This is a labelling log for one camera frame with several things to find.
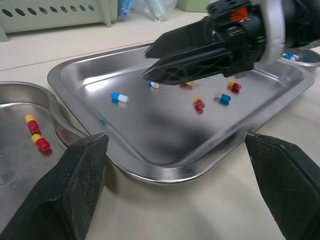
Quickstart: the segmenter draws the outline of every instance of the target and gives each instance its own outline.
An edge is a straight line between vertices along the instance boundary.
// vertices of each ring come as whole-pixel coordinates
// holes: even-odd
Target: plastic bag
[[[177,0],[135,0],[131,11],[144,14],[147,17],[162,22],[174,10]]]
[[[118,0],[118,16],[127,16],[136,0]]]

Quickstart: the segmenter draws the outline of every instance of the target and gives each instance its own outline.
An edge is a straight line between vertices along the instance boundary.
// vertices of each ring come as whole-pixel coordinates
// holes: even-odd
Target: tray rim
[[[81,105],[81,103],[74,96],[73,92],[69,90],[67,87],[65,87],[64,83],[60,79],[60,74],[62,70],[71,64],[75,64],[81,61],[89,61],[100,57],[108,57],[110,55],[120,54],[123,52],[144,48],[150,45],[150,43],[142,44],[138,46],[122,48],[118,50],[75,58],[60,63],[48,73],[48,84],[52,87],[54,92],[59,96],[62,102],[67,106],[70,112],[72,112],[75,118],[80,122],[80,124],[84,127],[84,129],[87,130],[89,134],[93,135],[100,132],[105,132],[106,130],[103,128],[103,126],[98,121],[96,121],[96,119],[92,117],[90,113],[87,111],[87,106]],[[235,129],[234,132],[230,132],[230,135],[234,134],[237,131],[240,131],[246,125],[249,125],[251,122],[253,122],[256,118],[260,118],[259,127],[257,129],[252,130],[253,132],[257,131],[266,122],[268,122],[277,113],[279,113],[294,99],[296,99],[300,94],[302,94],[305,90],[307,90],[314,84],[315,77],[306,69],[292,64],[290,62],[284,61],[280,58],[277,61],[282,64],[293,66],[294,68],[301,71],[304,77],[303,80],[294,87],[292,87],[289,91],[281,95],[276,101],[273,101],[270,105],[262,109],[258,114],[256,114],[252,119],[248,120],[239,129]],[[256,64],[256,67],[253,71],[262,73],[265,72],[259,71],[258,64]],[[106,155],[115,166],[117,166],[120,170],[130,175],[131,177],[145,182],[151,182],[156,184],[173,184],[191,181],[209,172],[214,167],[216,167],[238,145],[240,145],[243,142],[243,140],[244,136],[240,142],[232,146],[224,154],[222,154],[218,158],[215,158],[214,160],[210,161],[209,159],[211,159],[211,157],[208,159],[205,158],[206,155],[204,155],[193,162],[172,167],[154,165],[149,162],[145,162],[143,160],[138,159],[137,156],[134,156],[132,155],[132,153],[127,152],[126,149],[124,149],[116,141],[114,141],[111,136],[109,136],[109,145]]]

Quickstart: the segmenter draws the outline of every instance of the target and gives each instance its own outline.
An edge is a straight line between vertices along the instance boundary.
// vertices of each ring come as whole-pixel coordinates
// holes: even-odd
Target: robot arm
[[[320,39],[320,0],[218,0],[201,21],[167,32],[145,52],[160,59],[145,73],[153,82],[178,85],[252,70],[275,62],[283,48]]]

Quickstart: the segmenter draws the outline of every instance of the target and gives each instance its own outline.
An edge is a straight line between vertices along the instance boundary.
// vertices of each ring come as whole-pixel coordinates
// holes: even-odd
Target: metal tray
[[[253,132],[314,83],[307,70],[281,60],[257,67],[236,81],[239,94],[216,75],[197,80],[193,90],[161,85],[155,89],[142,73],[155,63],[142,45],[64,62],[48,82],[90,133],[108,132],[107,156],[129,175],[156,183],[195,179],[215,167]],[[111,99],[112,92],[129,97]],[[231,95],[229,106],[215,93]],[[194,97],[206,104],[198,114]]]
[[[41,152],[32,142],[27,114],[35,116],[51,151]],[[31,83],[0,82],[0,233],[66,147],[84,137],[60,114],[48,90]]]

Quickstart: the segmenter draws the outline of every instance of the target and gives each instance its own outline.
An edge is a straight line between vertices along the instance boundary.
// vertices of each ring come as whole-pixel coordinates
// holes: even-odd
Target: blue and white capsule
[[[114,99],[114,100],[118,100],[120,102],[124,102],[124,103],[127,103],[129,101],[129,97],[128,96],[122,95],[122,94],[117,93],[117,92],[111,93],[111,98]]]
[[[296,59],[293,57],[293,55],[291,56],[291,55],[288,55],[288,54],[284,55],[283,58],[289,59],[289,60],[292,60],[292,61],[295,61],[295,60],[296,60]]]
[[[291,52],[290,54],[289,54],[289,56],[291,56],[292,58],[294,58],[295,60],[299,60],[300,59],[300,57],[295,53],[295,52]]]
[[[159,88],[159,84],[156,82],[150,81],[149,84],[155,89]]]
[[[220,99],[220,100],[225,101],[225,102],[230,102],[231,101],[231,97],[229,95],[227,95],[227,94],[223,94],[223,93],[219,93],[218,92],[218,93],[215,94],[215,97],[217,99]]]

